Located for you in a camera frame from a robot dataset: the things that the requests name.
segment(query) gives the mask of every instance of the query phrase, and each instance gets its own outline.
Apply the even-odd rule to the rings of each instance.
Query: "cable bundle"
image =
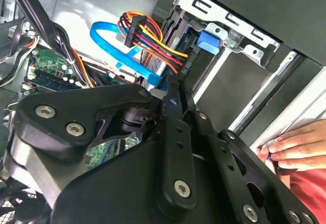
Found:
[[[77,52],[70,46],[67,32],[52,22],[38,0],[16,0],[26,19],[40,37],[72,66],[82,86],[95,87],[95,82]]]
[[[139,46],[143,50],[147,51],[149,55],[144,62],[144,66],[147,65],[152,56],[157,57],[158,59],[165,62],[174,73],[178,73],[178,70],[183,66],[185,58],[188,57],[187,54],[178,52],[167,47],[163,41],[163,34],[157,23],[149,16],[142,12],[129,11],[124,13],[120,17],[118,22],[118,28],[121,34],[127,38],[127,35],[130,31],[131,24],[133,19],[136,16],[146,16],[147,21],[145,25],[140,24],[140,33],[137,33],[136,36],[138,41],[133,42],[134,45]]]

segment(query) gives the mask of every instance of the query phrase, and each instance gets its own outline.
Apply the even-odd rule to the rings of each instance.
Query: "red wire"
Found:
[[[123,20],[124,24],[127,25],[127,27],[130,27],[130,24],[125,22]],[[154,46],[152,43],[150,43],[146,38],[142,37],[140,34],[137,34],[137,36],[144,42],[146,42],[146,44],[148,44],[152,49],[156,50],[157,52],[159,52],[160,54],[162,54],[165,58],[175,62],[176,64],[183,66],[183,63],[179,60],[177,60],[176,58],[168,55],[167,53],[165,53],[164,51],[162,51],[161,49],[159,49],[157,46]]]
[[[130,13],[130,15],[132,16],[132,17],[135,17],[135,16],[138,16],[138,14],[132,14],[132,13]],[[157,25],[157,23],[155,22],[155,21],[153,21],[152,19],[150,19],[150,18],[148,18],[147,19],[147,21],[148,22],[151,22],[152,23],[152,25],[154,26],[154,28],[156,29],[156,31],[157,31],[157,33],[159,34],[159,39],[161,39],[161,32],[160,32],[160,28],[159,28],[159,26]]]

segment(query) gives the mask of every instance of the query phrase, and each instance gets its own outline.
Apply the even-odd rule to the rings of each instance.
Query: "blue plastic tab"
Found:
[[[207,32],[201,32],[197,41],[197,46],[215,55],[220,52],[219,44],[219,38],[214,37]]]
[[[138,62],[132,59],[130,55],[134,56],[137,52],[137,49],[132,49],[128,54],[121,52],[116,47],[112,46],[108,43],[105,39],[103,39],[98,33],[97,30],[106,30],[118,33],[119,30],[116,24],[107,23],[107,22],[96,22],[93,23],[90,36],[93,41],[104,51],[106,51],[109,55],[115,58],[119,63],[122,65],[128,66],[133,69],[136,73],[140,74],[142,77],[147,79],[147,82],[153,86],[158,86],[161,82],[162,78],[155,74],[154,72],[150,71],[149,69],[145,68]]]

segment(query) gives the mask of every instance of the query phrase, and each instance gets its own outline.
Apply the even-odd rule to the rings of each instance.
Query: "yellow wire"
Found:
[[[127,17],[128,17],[129,20],[132,20],[132,16],[131,16],[130,14],[141,14],[141,15],[145,15],[145,16],[147,16],[146,14],[144,14],[144,13],[142,13],[142,12],[138,12],[138,11],[129,11],[129,12],[127,12]],[[164,43],[162,43],[160,40],[158,40],[157,37],[155,37],[155,36],[152,35],[149,31],[147,31],[146,28],[145,28],[143,25],[139,25],[139,27],[143,30],[143,32],[144,32],[146,35],[150,36],[150,37],[151,37],[152,39],[154,39],[154,40],[155,40],[159,45],[161,45],[162,47],[164,47],[164,48],[167,49],[168,51],[170,51],[170,52],[172,52],[172,53],[174,53],[174,54],[176,54],[176,55],[182,56],[182,57],[186,57],[186,58],[188,57],[187,54],[182,53],[182,52],[178,52],[178,51],[173,50],[173,49],[171,49],[170,47],[166,46]]]
[[[127,12],[127,17],[128,17],[129,20],[132,20],[132,17],[131,17],[130,14],[138,14],[138,15],[146,16],[148,19],[152,20],[152,21],[156,24],[156,21],[155,21],[152,17],[148,16],[147,14],[145,14],[145,13],[143,13],[143,12],[140,12],[140,11],[128,11],[128,12]],[[161,30],[161,28],[158,26],[158,24],[156,24],[156,26],[157,26],[157,28],[158,28],[158,30],[159,30],[159,33],[160,33],[160,36],[161,36],[160,41],[163,41],[163,33],[162,33],[162,30]]]

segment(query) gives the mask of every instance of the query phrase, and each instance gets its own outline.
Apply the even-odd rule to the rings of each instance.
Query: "black plastic arm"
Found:
[[[23,99],[14,119],[17,136],[25,143],[44,151],[56,159],[81,159],[97,135],[104,136],[111,120],[119,111],[147,108],[152,96],[139,85],[120,85],[94,89],[80,89],[60,93],[41,94]],[[51,118],[37,115],[36,109],[46,105],[55,110]],[[70,123],[82,125],[84,133],[74,136],[67,132]],[[131,132],[115,130],[110,137],[126,137]]]

